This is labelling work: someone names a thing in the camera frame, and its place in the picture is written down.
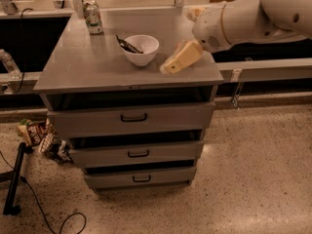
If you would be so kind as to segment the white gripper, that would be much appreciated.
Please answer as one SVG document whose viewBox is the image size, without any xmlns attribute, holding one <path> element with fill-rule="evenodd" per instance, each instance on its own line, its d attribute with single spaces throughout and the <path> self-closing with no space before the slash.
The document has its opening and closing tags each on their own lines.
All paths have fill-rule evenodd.
<svg viewBox="0 0 312 234">
<path fill-rule="evenodd" d="M 226 39 L 222 15 L 225 3 L 214 3 L 208 7 L 193 7 L 186 11 L 186 17 L 194 21 L 192 33 L 196 40 L 182 40 L 174 53 L 160 66 L 163 74 L 175 74 L 198 61 L 204 52 L 229 50 L 231 44 Z"/>
</svg>

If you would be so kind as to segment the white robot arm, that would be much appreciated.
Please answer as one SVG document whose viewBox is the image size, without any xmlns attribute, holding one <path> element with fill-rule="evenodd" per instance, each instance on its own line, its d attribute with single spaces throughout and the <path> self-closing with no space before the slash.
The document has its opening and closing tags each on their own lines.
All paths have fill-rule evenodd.
<svg viewBox="0 0 312 234">
<path fill-rule="evenodd" d="M 192 40 L 178 43 L 160 66 L 175 74 L 197 62 L 202 54 L 227 51 L 245 44 L 292 42 L 312 37 L 312 0 L 234 0 L 191 8 Z"/>
</svg>

